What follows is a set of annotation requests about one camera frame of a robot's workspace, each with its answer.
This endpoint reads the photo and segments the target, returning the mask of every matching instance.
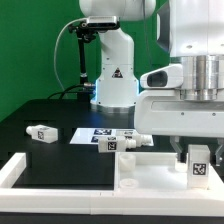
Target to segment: black table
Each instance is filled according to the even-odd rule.
[[[90,105],[75,100],[32,100],[0,123],[0,168],[15,152],[26,152],[28,166],[15,188],[112,190],[114,154],[99,154],[96,145],[69,144],[78,127],[133,128],[133,114],[103,114]],[[59,140],[53,144],[31,140],[27,126],[43,124],[59,129]],[[154,136],[154,147],[141,151],[173,152],[169,137]],[[182,142],[204,142],[216,147],[214,139],[189,139]],[[216,168],[223,178],[223,164]],[[91,216],[64,214],[0,213],[0,223],[223,223],[224,218],[166,216]]]

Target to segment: cable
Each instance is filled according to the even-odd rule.
[[[68,91],[70,91],[70,90],[72,90],[72,89],[75,89],[75,88],[83,87],[83,86],[84,86],[84,85],[73,85],[73,86],[68,87],[67,89],[65,89],[65,90],[62,92],[62,94],[61,94],[61,96],[59,97],[59,99],[62,99],[62,98],[64,97],[64,95],[65,95]]]
[[[47,99],[49,100],[50,98],[52,98],[53,96],[56,96],[56,95],[61,95],[63,92],[57,92],[57,93],[53,93],[53,94],[51,94]],[[73,93],[73,94],[77,94],[77,93],[82,93],[82,92],[78,92],[78,91],[76,91],[76,92],[66,92],[66,94],[70,94],[70,93]]]
[[[65,88],[64,88],[64,86],[63,86],[63,84],[62,84],[62,82],[61,82],[61,80],[60,80],[60,78],[58,76],[58,72],[57,72],[57,50],[58,50],[58,44],[60,42],[60,39],[61,39],[62,34],[64,33],[65,29],[69,25],[71,25],[73,23],[77,23],[77,22],[83,22],[85,20],[86,20],[86,18],[82,18],[82,19],[76,19],[76,20],[73,20],[73,21],[67,23],[63,27],[63,29],[61,30],[61,32],[59,33],[59,35],[57,37],[57,41],[56,41],[55,48],[54,48],[54,74],[55,74],[55,77],[56,77],[56,79],[57,79],[57,81],[58,81],[58,83],[59,83],[59,85],[60,85],[60,87],[62,88],[63,91],[65,91]]]
[[[152,70],[152,57],[151,57],[150,49],[149,49],[149,37],[148,37],[148,29],[147,29],[147,23],[146,23],[146,15],[145,15],[145,0],[142,0],[142,4],[143,4],[142,8],[143,8],[143,16],[144,16],[144,32],[145,32],[146,50],[149,57],[150,69]]]

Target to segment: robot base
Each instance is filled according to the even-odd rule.
[[[107,105],[100,105],[97,104],[95,99],[91,100],[91,109],[93,111],[99,111],[102,113],[108,113],[108,114],[133,114],[135,110],[135,105],[130,105],[127,107],[111,107]]]

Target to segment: green backdrop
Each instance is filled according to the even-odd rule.
[[[166,0],[157,0],[157,8]],[[0,4],[0,120],[31,99],[60,91],[53,70],[56,38],[65,24],[82,18],[78,0],[1,0]],[[135,41],[135,75],[150,70],[144,23],[122,22]],[[156,16],[147,20],[153,69],[168,64],[168,54],[156,44]],[[90,81],[100,74],[99,39],[86,45]],[[65,32],[58,49],[58,73],[65,87],[79,81],[75,34]]]

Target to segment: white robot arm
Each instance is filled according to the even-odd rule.
[[[150,16],[155,0],[80,0],[85,16],[117,16],[121,20],[136,21]],[[134,42],[121,29],[99,33],[102,72],[96,81],[96,95],[91,100],[93,109],[127,113],[134,108],[138,95],[138,80],[133,70]]]
[[[171,64],[141,77],[139,133],[219,138],[224,151],[223,10],[223,0],[169,0],[158,11],[158,43]]]

